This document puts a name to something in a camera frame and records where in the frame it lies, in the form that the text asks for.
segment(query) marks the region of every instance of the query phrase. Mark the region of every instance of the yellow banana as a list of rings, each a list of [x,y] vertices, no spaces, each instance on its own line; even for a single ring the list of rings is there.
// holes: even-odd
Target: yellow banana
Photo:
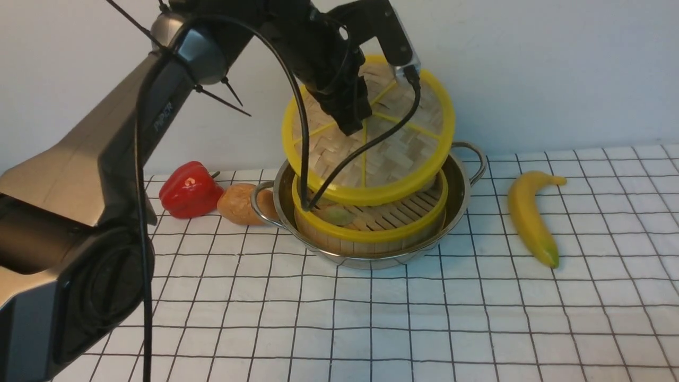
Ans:
[[[559,249],[540,216],[535,196],[544,187],[566,182],[565,177],[528,171],[512,183],[507,195],[509,215],[519,237],[533,256],[550,268],[559,266]]]

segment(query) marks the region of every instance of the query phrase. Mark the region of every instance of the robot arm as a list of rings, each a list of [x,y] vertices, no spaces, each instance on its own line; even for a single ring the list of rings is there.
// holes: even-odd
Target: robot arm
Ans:
[[[371,115],[367,87],[358,76],[365,62],[360,44],[377,37],[399,80],[404,78],[404,67],[420,68],[388,0],[357,0],[327,14],[310,0],[172,0],[170,6],[154,22],[151,33],[163,46],[177,43],[174,53],[181,61],[164,63],[140,111],[144,113],[143,162],[194,86],[219,83],[252,39],[243,27],[216,22],[211,16],[237,18],[259,29],[347,135],[359,130],[361,120]],[[188,20],[198,22],[178,36]],[[346,25],[349,40],[340,34],[341,25]],[[60,142],[8,170],[0,177],[0,194],[88,226],[134,217],[136,98],[160,59],[155,47]],[[153,220],[155,214],[148,216]]]
[[[264,35],[347,135],[371,115],[363,42],[377,37],[398,80],[419,71],[388,0],[326,14],[310,0],[170,0],[151,34],[174,56],[154,47],[56,145],[0,177],[1,382],[50,380],[142,301],[137,112],[143,164],[196,85],[219,83],[253,37],[215,16]],[[146,216],[156,223],[148,201]]]

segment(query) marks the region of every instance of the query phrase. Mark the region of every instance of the bamboo steamer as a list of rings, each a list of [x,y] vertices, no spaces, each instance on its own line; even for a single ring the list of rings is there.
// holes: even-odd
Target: bamboo steamer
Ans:
[[[368,88],[372,116],[349,137],[322,111],[304,88],[308,115],[308,187],[318,190],[351,152],[392,128],[410,110],[415,93],[399,85],[382,56],[368,56],[360,68]],[[421,70],[421,100],[413,118],[400,131],[353,160],[333,180],[323,197],[354,206],[395,202],[427,188],[448,157],[455,131],[455,112],[443,85]],[[294,99],[283,118],[282,141],[288,162],[301,174],[301,124]]]
[[[306,212],[301,207],[298,176],[292,188],[300,233],[324,250],[363,257],[399,251],[431,238],[441,230],[448,198],[448,182],[442,170],[429,188],[372,207],[321,198],[312,211]]]

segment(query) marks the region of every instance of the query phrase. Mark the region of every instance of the red bell pepper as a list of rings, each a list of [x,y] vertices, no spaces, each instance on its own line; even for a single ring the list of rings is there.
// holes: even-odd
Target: red bell pepper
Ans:
[[[214,211],[224,189],[201,162],[188,162],[160,188],[160,202],[174,218],[197,218]]]

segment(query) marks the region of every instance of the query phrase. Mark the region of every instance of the fake vegetable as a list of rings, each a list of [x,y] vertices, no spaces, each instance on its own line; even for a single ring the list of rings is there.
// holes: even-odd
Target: fake vegetable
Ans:
[[[509,188],[509,215],[519,237],[535,258],[549,268],[559,266],[559,248],[540,216],[536,194],[547,186],[563,186],[566,178],[542,171],[528,171]]]
[[[197,218],[214,211],[224,189],[202,163],[184,164],[160,188],[160,202],[174,218]]]
[[[255,190],[255,185],[250,183],[233,184],[217,202],[217,211],[231,223],[241,226],[263,226],[263,222],[250,204],[250,195]],[[274,193],[262,190],[257,195],[257,204],[262,213],[268,218],[278,220],[278,214],[274,206]]]

